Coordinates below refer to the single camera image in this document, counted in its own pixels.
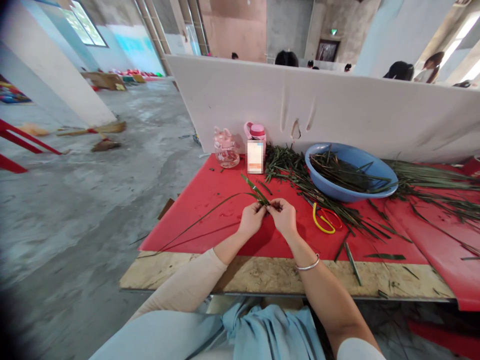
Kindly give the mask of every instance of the cardboard box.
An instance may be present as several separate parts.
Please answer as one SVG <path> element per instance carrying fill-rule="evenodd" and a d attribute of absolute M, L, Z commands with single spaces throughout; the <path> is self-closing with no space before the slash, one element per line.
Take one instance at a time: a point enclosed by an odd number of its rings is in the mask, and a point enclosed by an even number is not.
<path fill-rule="evenodd" d="M 146 83 L 146 81 L 145 81 L 145 79 L 144 79 L 144 77 L 143 77 L 142 75 L 133 74 L 132 76 L 133 76 L 133 78 L 135 79 L 135 81 L 136 81 L 137 83 L 140 83 L 140 84 L 141 84 L 141 83 Z"/>
<path fill-rule="evenodd" d="M 82 72 L 82 76 L 86 79 L 90 79 L 93 85 L 100 89 L 110 89 L 110 90 L 126 90 L 124 81 L 122 78 L 115 73 L 107 72 Z"/>

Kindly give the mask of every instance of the white foam board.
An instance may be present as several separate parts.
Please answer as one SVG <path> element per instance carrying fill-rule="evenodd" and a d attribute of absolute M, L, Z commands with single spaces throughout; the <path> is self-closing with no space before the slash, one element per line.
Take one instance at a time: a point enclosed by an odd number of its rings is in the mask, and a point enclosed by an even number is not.
<path fill-rule="evenodd" d="M 274 145 L 305 151 L 344 143 L 384 159 L 454 162 L 480 153 L 480 93 L 205 56 L 166 56 L 200 138 L 214 127 L 245 149 L 245 122 L 263 124 Z M 292 138 L 298 120 L 301 137 Z"/>

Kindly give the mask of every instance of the door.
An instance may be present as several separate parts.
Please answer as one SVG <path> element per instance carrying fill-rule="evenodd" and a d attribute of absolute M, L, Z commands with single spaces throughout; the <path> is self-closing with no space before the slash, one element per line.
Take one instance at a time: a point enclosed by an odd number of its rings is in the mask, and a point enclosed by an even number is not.
<path fill-rule="evenodd" d="M 321 61 L 334 62 L 337 50 L 339 48 L 340 41 L 334 40 L 322 40 L 318 44 L 318 51 L 316 53 L 316 59 Z"/>

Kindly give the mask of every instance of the blue plastic basin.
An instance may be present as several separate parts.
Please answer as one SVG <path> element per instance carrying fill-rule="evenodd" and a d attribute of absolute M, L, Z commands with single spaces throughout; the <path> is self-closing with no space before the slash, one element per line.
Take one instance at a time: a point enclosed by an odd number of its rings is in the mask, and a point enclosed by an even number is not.
<path fill-rule="evenodd" d="M 320 154 L 327 152 L 329 150 L 330 144 L 331 151 L 336 152 L 336 156 L 340 160 L 350 163 L 356 167 L 361 167 L 365 164 L 373 162 L 373 164 L 371 164 L 367 167 L 367 169 L 364 170 L 365 174 L 391 179 L 390 184 L 395 185 L 392 185 L 392 187 L 388 188 L 385 191 L 370 194 L 348 190 L 334 184 L 331 181 L 328 181 L 313 168 L 312 164 L 310 163 L 310 154 Z M 320 142 L 316 145 L 311 146 L 306 151 L 305 162 L 310 169 L 311 181 L 315 184 L 318 190 L 320 190 L 325 195 L 344 203 L 355 203 L 364 199 L 386 198 L 392 195 L 395 191 L 397 191 L 397 188 L 399 187 L 398 184 L 396 184 L 398 182 L 397 175 L 390 168 L 390 166 L 388 166 L 378 157 L 375 157 L 372 154 L 369 154 L 368 152 L 359 149 L 358 147 L 349 146 L 337 142 Z"/>

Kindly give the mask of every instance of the bangle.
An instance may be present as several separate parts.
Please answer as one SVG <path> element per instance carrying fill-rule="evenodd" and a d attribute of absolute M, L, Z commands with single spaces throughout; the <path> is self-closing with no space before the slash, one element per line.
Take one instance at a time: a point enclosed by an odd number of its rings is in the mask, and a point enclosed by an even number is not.
<path fill-rule="evenodd" d="M 302 271 L 310 270 L 310 269 L 313 269 L 314 267 L 316 267 L 319 262 L 320 262 L 320 255 L 316 254 L 316 261 L 312 265 L 307 266 L 307 267 L 300 267 L 298 265 L 295 265 L 295 267 L 296 267 L 297 270 L 302 270 Z"/>

